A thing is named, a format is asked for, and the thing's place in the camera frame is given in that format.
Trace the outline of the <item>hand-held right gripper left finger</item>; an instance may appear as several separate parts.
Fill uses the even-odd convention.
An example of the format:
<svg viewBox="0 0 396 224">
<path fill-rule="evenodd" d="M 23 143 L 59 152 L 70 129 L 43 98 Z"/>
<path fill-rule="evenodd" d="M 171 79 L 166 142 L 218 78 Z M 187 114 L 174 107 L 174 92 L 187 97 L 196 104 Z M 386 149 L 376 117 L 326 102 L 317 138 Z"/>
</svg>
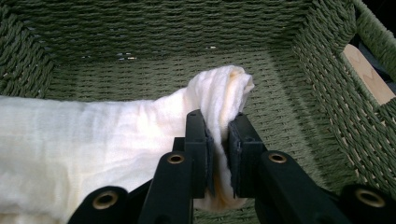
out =
<svg viewBox="0 0 396 224">
<path fill-rule="evenodd" d="M 203 199 L 207 192 L 214 195 L 214 139 L 200 109 L 187 115 L 185 136 L 174 139 L 173 151 L 184 151 L 191 155 L 192 197 Z"/>
</svg>

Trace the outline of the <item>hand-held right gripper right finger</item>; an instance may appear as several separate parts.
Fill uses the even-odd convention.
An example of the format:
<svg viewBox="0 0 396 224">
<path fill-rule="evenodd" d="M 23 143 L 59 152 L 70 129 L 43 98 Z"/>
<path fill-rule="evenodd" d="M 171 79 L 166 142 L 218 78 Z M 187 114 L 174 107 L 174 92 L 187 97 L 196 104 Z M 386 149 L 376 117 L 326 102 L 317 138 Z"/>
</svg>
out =
<svg viewBox="0 0 396 224">
<path fill-rule="evenodd" d="M 228 131 L 228 161 L 233 196 L 254 198 L 256 170 L 266 147 L 243 113 L 239 113 L 229 123 Z"/>
</svg>

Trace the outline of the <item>white cloth with brown print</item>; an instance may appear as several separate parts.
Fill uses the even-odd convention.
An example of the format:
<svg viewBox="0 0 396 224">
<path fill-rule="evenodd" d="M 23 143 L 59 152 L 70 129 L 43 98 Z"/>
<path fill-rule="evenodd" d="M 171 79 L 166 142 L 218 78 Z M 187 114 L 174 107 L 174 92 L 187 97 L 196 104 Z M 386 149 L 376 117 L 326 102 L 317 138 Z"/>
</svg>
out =
<svg viewBox="0 0 396 224">
<path fill-rule="evenodd" d="M 66 102 L 0 96 L 0 224 L 66 224 L 82 200 L 108 185 L 133 190 L 200 110 L 214 138 L 214 188 L 193 206 L 237 209 L 225 154 L 228 125 L 254 84 L 239 66 L 195 76 L 157 100 Z"/>
</svg>

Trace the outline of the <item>green woven basket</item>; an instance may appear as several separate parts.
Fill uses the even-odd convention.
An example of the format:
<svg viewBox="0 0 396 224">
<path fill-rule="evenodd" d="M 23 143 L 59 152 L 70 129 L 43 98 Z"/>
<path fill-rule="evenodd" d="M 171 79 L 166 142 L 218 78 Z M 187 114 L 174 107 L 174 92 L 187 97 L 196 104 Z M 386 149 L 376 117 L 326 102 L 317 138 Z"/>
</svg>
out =
<svg viewBox="0 0 396 224">
<path fill-rule="evenodd" d="M 240 65 L 269 149 L 330 191 L 362 183 L 396 199 L 396 97 L 375 99 L 350 44 L 396 82 L 396 37 L 362 0 L 0 0 L 0 94 L 156 99 Z"/>
</svg>

